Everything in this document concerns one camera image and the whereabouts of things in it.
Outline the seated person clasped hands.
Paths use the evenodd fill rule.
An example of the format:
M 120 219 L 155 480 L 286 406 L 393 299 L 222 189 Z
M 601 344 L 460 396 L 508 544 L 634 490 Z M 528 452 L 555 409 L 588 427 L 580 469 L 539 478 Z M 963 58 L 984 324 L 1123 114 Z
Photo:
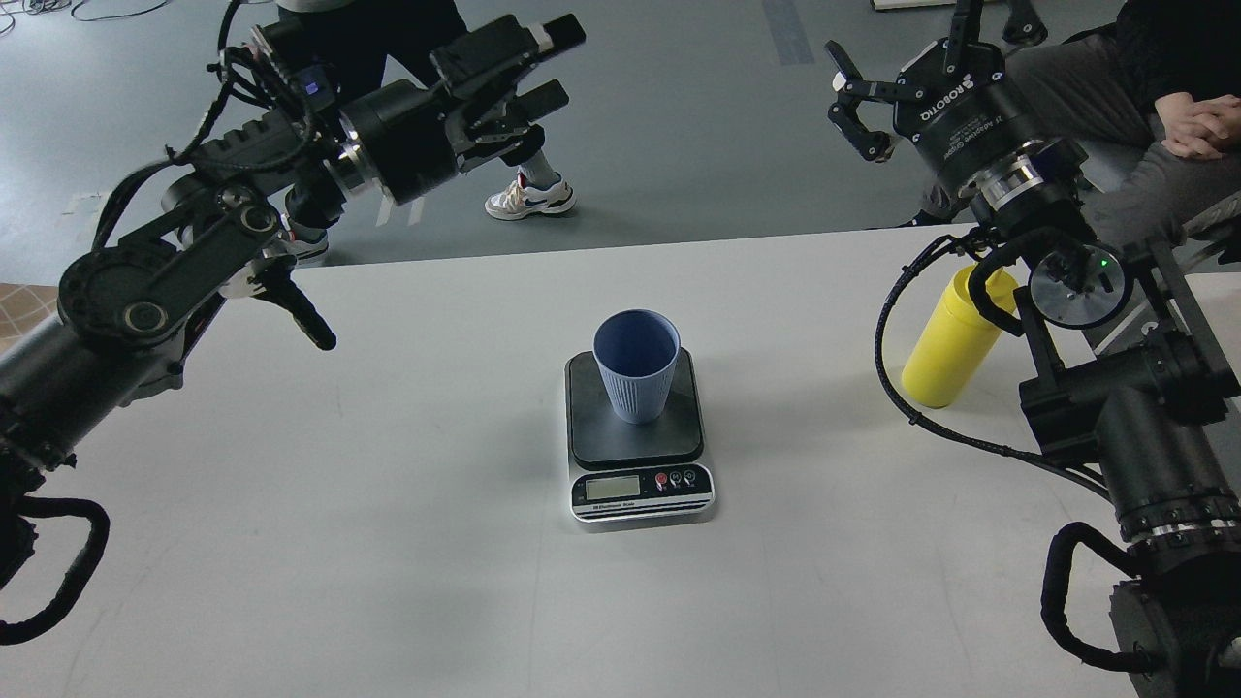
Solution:
M 1175 156 L 1215 160 L 1239 149 L 1240 98 L 1235 94 L 1198 101 L 1179 92 L 1158 98 L 1154 111 L 1164 129 L 1162 147 Z

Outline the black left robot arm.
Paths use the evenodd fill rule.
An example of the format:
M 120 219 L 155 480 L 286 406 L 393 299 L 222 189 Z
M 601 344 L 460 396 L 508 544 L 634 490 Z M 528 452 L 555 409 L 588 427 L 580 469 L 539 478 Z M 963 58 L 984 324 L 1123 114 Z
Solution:
M 396 79 L 349 106 L 293 19 L 220 48 L 220 93 L 196 137 L 112 190 L 91 250 L 61 277 L 56 313 L 2 354 L 4 582 L 32 556 L 36 518 L 91 525 L 48 605 L 2 623 L 2 645 L 60 623 L 110 538 L 98 503 L 36 496 L 46 473 L 74 465 L 77 443 L 115 407 L 182 386 L 231 279 L 282 306 L 315 347 L 336 345 L 292 281 L 271 195 L 320 173 L 333 212 L 369 188 L 405 204 L 493 159 L 516 161 L 536 145 L 536 120 L 568 103 L 557 79 L 525 94 L 520 79 L 585 37 L 571 14 L 529 26 L 504 15 L 436 48 L 429 88 Z

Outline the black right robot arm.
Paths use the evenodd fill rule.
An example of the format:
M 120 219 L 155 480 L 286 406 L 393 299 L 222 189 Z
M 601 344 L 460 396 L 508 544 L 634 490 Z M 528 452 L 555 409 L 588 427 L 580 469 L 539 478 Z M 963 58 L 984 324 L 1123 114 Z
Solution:
M 1113 505 L 1119 544 L 1086 523 L 1050 543 L 1041 617 L 1061 650 L 1129 676 L 1140 697 L 1236 697 L 1239 496 L 1205 428 L 1226 417 L 1239 379 L 1164 236 L 1123 252 L 1096 238 L 1073 186 L 1085 152 L 1037 122 L 979 20 L 979 1 L 957 2 L 948 35 L 894 82 L 865 79 L 841 43 L 825 46 L 838 68 L 829 118 L 859 154 L 885 161 L 907 139 L 939 185 L 987 207 L 969 233 L 944 233 L 903 266 L 877 314 L 877 380 L 908 424 Z M 944 351 L 932 380 L 975 366 L 988 332 L 1024 337 L 1036 376 L 1019 392 L 1036 455 L 944 428 L 889 376 L 889 317 L 948 253 L 973 260 L 944 296 L 975 323 L 926 324 L 925 347 Z

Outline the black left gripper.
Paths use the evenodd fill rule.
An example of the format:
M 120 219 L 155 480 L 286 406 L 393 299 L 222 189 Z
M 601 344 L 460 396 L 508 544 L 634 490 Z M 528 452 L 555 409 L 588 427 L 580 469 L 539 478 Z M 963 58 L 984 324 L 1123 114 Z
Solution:
M 460 35 L 429 53 L 439 84 L 423 89 L 395 79 L 338 112 L 344 154 L 356 161 L 364 183 L 377 184 L 400 205 L 493 160 L 520 165 L 545 144 L 539 120 L 570 97 L 558 79 L 524 94 L 484 89 L 522 79 L 586 36 L 573 14 L 535 25 L 504 15 Z

